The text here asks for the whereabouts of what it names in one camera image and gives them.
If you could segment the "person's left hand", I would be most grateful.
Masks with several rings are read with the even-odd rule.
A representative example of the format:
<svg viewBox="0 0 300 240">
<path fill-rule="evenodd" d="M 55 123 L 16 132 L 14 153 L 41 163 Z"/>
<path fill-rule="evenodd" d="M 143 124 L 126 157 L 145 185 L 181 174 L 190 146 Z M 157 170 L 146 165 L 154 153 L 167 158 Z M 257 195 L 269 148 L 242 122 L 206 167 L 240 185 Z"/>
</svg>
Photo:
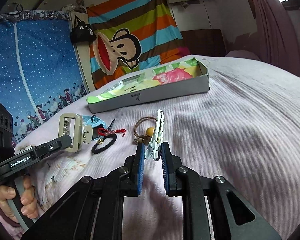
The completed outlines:
<svg viewBox="0 0 300 240">
<path fill-rule="evenodd" d="M 29 219 L 36 219 L 39 216 L 39 210 L 37 206 L 37 200 L 35 198 L 35 187 L 32 186 L 30 176 L 23 178 L 24 192 L 20 197 L 20 201 L 23 205 L 21 212 Z M 18 220 L 8 204 L 8 200 L 13 199 L 16 196 L 15 189 L 5 185 L 0 186 L 0 208 L 3 213 L 12 221 L 18 223 Z"/>
</svg>

